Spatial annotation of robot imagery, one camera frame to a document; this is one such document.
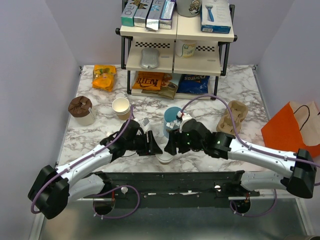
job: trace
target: white wall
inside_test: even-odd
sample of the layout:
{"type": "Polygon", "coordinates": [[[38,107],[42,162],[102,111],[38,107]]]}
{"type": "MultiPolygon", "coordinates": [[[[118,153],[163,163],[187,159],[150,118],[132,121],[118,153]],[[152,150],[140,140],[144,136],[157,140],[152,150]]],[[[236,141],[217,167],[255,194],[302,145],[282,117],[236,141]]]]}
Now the white wall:
{"type": "MultiPolygon", "coordinates": [[[[295,0],[258,65],[258,81],[271,117],[289,101],[320,103],[319,9],[319,0],[295,0]]],[[[316,187],[306,203],[320,235],[319,202],[316,187]]]]}
{"type": "Polygon", "coordinates": [[[28,239],[27,198],[57,160],[79,67],[44,0],[0,8],[0,239],[28,239]]]}
{"type": "Polygon", "coordinates": [[[294,0],[229,0],[235,5],[229,64],[257,64],[294,0]]]}
{"type": "MultiPolygon", "coordinates": [[[[235,4],[230,64],[257,64],[294,0],[230,0],[235,4]]],[[[121,0],[46,0],[75,59],[119,64],[121,0]]]]}
{"type": "Polygon", "coordinates": [[[120,64],[121,0],[45,1],[79,64],[120,64]]]}

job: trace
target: blue chip bag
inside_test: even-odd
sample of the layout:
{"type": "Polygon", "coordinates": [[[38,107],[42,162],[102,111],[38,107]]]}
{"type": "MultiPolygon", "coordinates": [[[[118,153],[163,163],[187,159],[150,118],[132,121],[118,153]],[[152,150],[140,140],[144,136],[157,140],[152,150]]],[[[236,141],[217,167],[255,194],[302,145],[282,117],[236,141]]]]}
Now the blue chip bag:
{"type": "Polygon", "coordinates": [[[210,76],[205,75],[182,75],[177,93],[181,94],[207,94],[210,76]]]}

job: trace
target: screw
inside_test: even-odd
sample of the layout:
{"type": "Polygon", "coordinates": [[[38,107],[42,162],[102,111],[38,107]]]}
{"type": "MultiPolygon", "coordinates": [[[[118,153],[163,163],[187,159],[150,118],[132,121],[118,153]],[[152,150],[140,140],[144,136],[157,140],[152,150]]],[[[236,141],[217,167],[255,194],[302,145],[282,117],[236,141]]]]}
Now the screw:
{"type": "Polygon", "coordinates": [[[217,190],[218,192],[221,192],[221,187],[219,185],[215,185],[214,189],[217,190]]]}
{"type": "Polygon", "coordinates": [[[126,193],[128,192],[128,188],[127,188],[126,186],[123,186],[123,187],[121,188],[121,192],[122,192],[123,194],[126,194],[126,193]]]}

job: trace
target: blue box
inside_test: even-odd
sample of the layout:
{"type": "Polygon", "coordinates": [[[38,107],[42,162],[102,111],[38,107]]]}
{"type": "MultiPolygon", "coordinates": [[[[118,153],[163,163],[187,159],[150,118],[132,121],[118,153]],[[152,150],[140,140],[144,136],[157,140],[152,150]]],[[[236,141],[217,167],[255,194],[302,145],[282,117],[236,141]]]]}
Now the blue box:
{"type": "Polygon", "coordinates": [[[228,34],[232,26],[228,0],[202,0],[201,31],[228,34]]]}

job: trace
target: orange paper bag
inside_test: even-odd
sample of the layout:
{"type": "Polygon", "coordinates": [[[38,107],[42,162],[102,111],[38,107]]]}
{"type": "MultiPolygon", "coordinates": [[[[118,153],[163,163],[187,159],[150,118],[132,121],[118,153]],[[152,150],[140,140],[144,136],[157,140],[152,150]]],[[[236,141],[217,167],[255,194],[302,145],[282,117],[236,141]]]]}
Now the orange paper bag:
{"type": "Polygon", "coordinates": [[[262,129],[268,148],[320,155],[320,113],[314,101],[308,104],[289,102],[262,129]]]}

